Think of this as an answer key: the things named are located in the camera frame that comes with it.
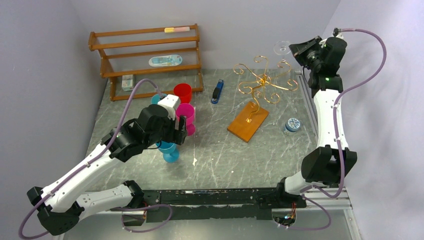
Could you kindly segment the clear wine glass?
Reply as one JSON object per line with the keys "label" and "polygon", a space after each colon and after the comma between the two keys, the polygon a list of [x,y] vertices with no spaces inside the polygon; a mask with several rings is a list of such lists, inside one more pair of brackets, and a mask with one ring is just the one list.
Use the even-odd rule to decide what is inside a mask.
{"label": "clear wine glass", "polygon": [[278,41],[274,44],[273,51],[275,52],[275,54],[281,56],[281,59],[277,64],[278,66],[285,64],[287,62],[286,55],[291,53],[289,45],[290,45],[290,42],[285,40]]}

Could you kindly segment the blue wine glass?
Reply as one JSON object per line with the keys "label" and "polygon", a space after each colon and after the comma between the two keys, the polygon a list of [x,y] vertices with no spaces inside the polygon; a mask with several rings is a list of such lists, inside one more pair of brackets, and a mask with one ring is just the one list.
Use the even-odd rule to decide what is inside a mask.
{"label": "blue wine glass", "polygon": [[177,149],[177,145],[175,143],[161,141],[156,143],[158,150],[162,153],[163,159],[167,163],[174,163],[180,157],[180,152]]}

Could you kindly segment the pink plastic wine glass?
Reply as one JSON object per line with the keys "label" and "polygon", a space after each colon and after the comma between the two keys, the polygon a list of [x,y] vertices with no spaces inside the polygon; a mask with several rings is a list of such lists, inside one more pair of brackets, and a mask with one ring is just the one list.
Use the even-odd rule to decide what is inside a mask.
{"label": "pink plastic wine glass", "polygon": [[186,117],[187,135],[192,136],[196,131],[196,127],[194,125],[195,108],[190,103],[181,103],[175,113],[178,119],[181,116]]}

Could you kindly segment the teal plastic wine glass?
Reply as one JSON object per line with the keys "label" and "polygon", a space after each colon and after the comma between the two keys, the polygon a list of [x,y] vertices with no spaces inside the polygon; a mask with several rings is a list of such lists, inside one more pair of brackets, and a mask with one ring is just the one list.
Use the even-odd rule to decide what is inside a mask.
{"label": "teal plastic wine glass", "polygon": [[151,97],[150,103],[157,105],[162,99],[166,98],[167,94],[162,93],[162,94],[155,94],[154,96]]}

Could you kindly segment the red plastic wine glass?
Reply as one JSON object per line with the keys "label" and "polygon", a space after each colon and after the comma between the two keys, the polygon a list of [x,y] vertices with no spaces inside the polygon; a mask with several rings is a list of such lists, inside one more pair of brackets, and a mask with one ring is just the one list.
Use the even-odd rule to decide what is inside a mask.
{"label": "red plastic wine glass", "polygon": [[187,83],[179,83],[174,87],[173,94],[179,97],[181,103],[189,104],[192,100],[192,87]]}

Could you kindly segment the gold wire wine glass rack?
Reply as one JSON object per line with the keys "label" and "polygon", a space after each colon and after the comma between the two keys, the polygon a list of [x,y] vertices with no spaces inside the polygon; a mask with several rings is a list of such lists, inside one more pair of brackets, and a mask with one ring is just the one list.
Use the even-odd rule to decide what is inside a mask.
{"label": "gold wire wine glass rack", "polygon": [[243,63],[235,64],[232,69],[239,76],[243,75],[245,71],[248,71],[254,76],[254,80],[252,81],[238,83],[237,90],[244,95],[249,95],[252,100],[246,104],[227,127],[230,133],[245,143],[251,140],[269,115],[269,112],[261,107],[260,99],[265,100],[271,105],[275,105],[281,100],[281,96],[276,90],[294,92],[299,88],[298,82],[290,78],[286,81],[288,84],[287,87],[274,83],[275,80],[288,76],[292,71],[291,65],[284,58],[277,63],[277,67],[283,69],[283,72],[274,77],[268,73],[269,60],[267,57],[258,55],[254,57],[253,61],[255,63],[265,62],[265,67],[261,74],[255,73]]}

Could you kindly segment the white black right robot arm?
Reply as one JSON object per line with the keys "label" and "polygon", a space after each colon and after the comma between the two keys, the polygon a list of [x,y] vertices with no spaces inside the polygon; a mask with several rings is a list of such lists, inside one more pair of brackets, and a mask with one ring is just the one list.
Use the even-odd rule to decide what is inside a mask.
{"label": "white black right robot arm", "polygon": [[347,42],[342,37],[322,39],[316,36],[303,43],[290,44],[294,59],[310,70],[308,86],[316,108],[318,123],[317,147],[301,163],[301,170],[285,177],[277,186],[275,202],[288,207],[301,194],[312,188],[337,184],[337,197],[347,173],[357,162],[355,151],[349,149],[342,120],[343,81],[337,71],[346,52]]}

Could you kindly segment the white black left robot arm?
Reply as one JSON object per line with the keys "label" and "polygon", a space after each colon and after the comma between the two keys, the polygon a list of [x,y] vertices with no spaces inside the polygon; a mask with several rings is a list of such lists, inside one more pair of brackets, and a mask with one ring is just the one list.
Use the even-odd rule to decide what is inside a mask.
{"label": "white black left robot arm", "polygon": [[110,209],[139,209],[145,194],[133,180],[94,193],[87,193],[87,189],[103,173],[145,150],[164,143],[183,144],[188,135],[188,118],[177,116],[176,111],[176,107],[164,103],[151,104],[143,108],[137,118],[121,119],[118,126],[63,177],[48,186],[31,188],[27,197],[33,205],[32,212],[37,214],[46,232],[61,235],[79,221]]}

